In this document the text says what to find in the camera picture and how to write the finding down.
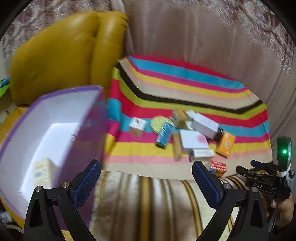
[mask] screw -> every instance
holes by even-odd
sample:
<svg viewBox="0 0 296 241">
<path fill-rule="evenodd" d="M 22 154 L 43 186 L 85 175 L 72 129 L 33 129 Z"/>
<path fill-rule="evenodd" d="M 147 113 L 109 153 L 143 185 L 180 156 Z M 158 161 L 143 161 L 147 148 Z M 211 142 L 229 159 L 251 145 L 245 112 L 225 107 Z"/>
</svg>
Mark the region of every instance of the screw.
<svg viewBox="0 0 296 241">
<path fill-rule="evenodd" d="M 231 185 L 229 183 L 224 183 L 223 184 L 223 187 L 226 189 L 226 190 L 229 190 L 231 188 Z"/>
<path fill-rule="evenodd" d="M 69 182 L 64 182 L 63 184 L 62 184 L 62 187 L 63 188 L 67 188 L 67 187 L 69 187 L 70 186 L 70 183 Z"/>
<path fill-rule="evenodd" d="M 42 187 L 41 187 L 41 186 L 37 186 L 37 187 L 35 188 L 35 191 L 36 191 L 36 192 L 40 192 L 40 191 L 41 191 L 41 189 L 42 189 Z"/>
<path fill-rule="evenodd" d="M 258 192 L 258 188 L 257 188 L 257 187 L 252 187 L 251 190 L 252 190 L 253 192 Z"/>
</svg>

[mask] colorful striped blanket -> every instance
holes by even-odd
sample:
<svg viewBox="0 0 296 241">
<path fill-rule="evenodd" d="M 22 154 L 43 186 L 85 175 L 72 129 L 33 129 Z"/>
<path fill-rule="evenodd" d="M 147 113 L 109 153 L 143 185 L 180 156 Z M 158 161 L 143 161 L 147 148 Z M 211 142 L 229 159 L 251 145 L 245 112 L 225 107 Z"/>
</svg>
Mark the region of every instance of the colorful striped blanket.
<svg viewBox="0 0 296 241">
<path fill-rule="evenodd" d="M 188 156 L 177 163 L 171 143 L 165 150 L 154 145 L 157 136 L 151 131 L 151 119 L 169 117 L 174 108 L 199 112 L 236 136 L 228 158 L 218 154 L 213 158 L 226 164 L 226 176 L 235 174 L 237 165 L 251 168 L 253 159 L 272 160 L 266 105 L 240 82 L 197 65 L 127 56 L 113 70 L 108 106 L 105 170 L 192 179 Z M 133 116 L 148 121 L 141 139 L 129 135 Z M 209 146 L 215 150 L 217 142 L 210 141 Z"/>
</svg>

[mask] blue object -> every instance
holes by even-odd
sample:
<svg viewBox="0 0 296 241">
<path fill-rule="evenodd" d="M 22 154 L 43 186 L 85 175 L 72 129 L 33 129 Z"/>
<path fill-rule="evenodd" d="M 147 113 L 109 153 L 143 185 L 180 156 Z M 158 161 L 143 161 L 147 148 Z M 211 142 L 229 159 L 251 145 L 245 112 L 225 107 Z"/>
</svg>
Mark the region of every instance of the blue object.
<svg viewBox="0 0 296 241">
<path fill-rule="evenodd" d="M 93 187 L 101 175 L 101 164 L 99 161 L 94 162 L 89 171 L 82 177 L 78 187 L 74 190 L 73 206 L 74 208 L 82 207 L 89 197 Z"/>
<path fill-rule="evenodd" d="M 0 88 L 2 88 L 3 86 L 9 84 L 9 77 L 7 77 L 6 79 L 2 80 L 0 83 Z"/>
<path fill-rule="evenodd" d="M 220 207 L 220 202 L 223 198 L 223 189 L 221 188 L 221 182 L 219 179 L 215 177 L 215 175 L 209 173 L 200 161 L 193 163 L 192 175 L 208 205 L 217 210 Z"/>
<path fill-rule="evenodd" d="M 158 134 L 155 144 L 160 148 L 165 148 L 171 137 L 173 130 L 174 126 L 168 122 L 165 122 Z"/>
</svg>

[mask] purple rim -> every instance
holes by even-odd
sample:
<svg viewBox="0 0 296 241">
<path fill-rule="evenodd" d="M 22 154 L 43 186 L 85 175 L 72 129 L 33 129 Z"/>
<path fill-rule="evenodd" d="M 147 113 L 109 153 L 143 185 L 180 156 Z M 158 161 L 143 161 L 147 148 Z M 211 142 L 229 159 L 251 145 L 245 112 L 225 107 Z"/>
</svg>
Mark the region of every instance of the purple rim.
<svg viewBox="0 0 296 241">
<path fill-rule="evenodd" d="M 3 146 L 0 150 L 0 162 L 2 160 L 2 156 L 10 142 L 10 139 L 13 137 L 13 135 L 15 134 L 15 132 L 18 130 L 20 124 L 22 123 L 23 119 L 26 118 L 26 116 L 32 112 L 34 110 L 34 108 L 40 104 L 41 101 L 58 96 L 58 95 L 62 95 L 62 94 L 66 94 L 66 93 L 70 93 L 70 92 L 81 92 L 81 91 L 91 91 L 91 90 L 101 90 L 102 87 L 99 85 L 84 85 L 84 86 L 77 86 L 77 87 L 72 87 L 72 88 L 67 88 L 67 89 L 63 89 L 63 90 L 58 90 L 55 92 L 51 92 L 49 94 L 45 94 L 40 96 L 37 100 L 34 101 L 33 104 L 31 104 L 28 108 L 28 110 L 18 119 L 17 123 L 13 126 L 13 128 L 11 129 L 11 131 L 9 132 L 8 136 L 6 137 Z M 1 198 L 3 199 L 3 201 L 5 202 L 5 204 L 11 209 L 11 211 L 13 211 L 16 215 L 18 215 L 19 217 L 21 217 L 22 219 L 25 219 L 26 216 L 23 216 L 5 197 L 3 194 L 3 191 L 0 187 L 0 195 Z"/>
</svg>

